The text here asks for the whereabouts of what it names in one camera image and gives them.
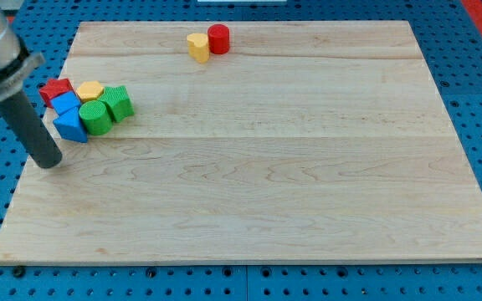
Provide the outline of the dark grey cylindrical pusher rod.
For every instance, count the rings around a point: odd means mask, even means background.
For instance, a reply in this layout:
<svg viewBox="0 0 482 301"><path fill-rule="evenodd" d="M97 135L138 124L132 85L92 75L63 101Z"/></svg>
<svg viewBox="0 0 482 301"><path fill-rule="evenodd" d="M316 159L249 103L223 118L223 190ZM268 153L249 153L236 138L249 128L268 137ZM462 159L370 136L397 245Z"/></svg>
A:
<svg viewBox="0 0 482 301"><path fill-rule="evenodd" d="M0 101L0 115L38 167L49 169L62 161L60 149L22 90Z"/></svg>

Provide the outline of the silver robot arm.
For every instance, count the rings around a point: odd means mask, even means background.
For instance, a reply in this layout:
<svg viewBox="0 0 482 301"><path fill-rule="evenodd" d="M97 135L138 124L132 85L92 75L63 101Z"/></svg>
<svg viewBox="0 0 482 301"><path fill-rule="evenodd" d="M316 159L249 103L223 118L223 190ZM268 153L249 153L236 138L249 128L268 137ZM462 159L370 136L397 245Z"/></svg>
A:
<svg viewBox="0 0 482 301"><path fill-rule="evenodd" d="M58 165L62 153L23 90L24 80L44 63L30 53L0 9L0 115L38 167Z"/></svg>

